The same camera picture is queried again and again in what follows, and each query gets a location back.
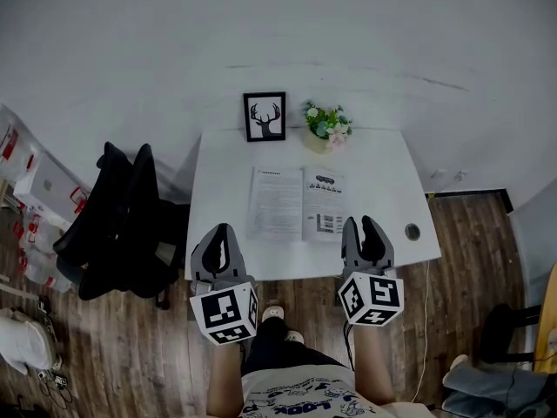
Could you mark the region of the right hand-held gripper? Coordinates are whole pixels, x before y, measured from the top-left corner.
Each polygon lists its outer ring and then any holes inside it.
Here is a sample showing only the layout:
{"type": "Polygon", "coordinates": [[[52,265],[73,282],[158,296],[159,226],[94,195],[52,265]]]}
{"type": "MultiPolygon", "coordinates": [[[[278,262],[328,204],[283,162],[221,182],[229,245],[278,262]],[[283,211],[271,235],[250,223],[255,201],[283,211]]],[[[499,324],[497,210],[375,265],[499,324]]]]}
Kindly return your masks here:
{"type": "Polygon", "coordinates": [[[404,281],[393,277],[394,248],[382,227],[367,215],[362,226],[362,244],[353,217],[343,226],[344,283],[338,295],[349,324],[385,326],[404,311],[404,281]],[[372,267],[361,268],[361,251],[372,267]]]}

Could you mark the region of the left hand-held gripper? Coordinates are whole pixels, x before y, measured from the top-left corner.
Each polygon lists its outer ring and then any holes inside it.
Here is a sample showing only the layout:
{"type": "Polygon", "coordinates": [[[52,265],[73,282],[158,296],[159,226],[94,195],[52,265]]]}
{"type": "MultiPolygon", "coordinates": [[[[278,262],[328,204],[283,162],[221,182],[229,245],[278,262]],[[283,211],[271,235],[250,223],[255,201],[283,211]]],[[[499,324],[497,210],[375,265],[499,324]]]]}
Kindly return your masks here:
{"type": "Polygon", "coordinates": [[[245,262],[231,225],[214,226],[191,254],[191,309],[199,330],[222,346],[256,335],[258,297],[254,278],[245,275],[245,262]],[[216,276],[231,277],[215,280],[216,276]]]}

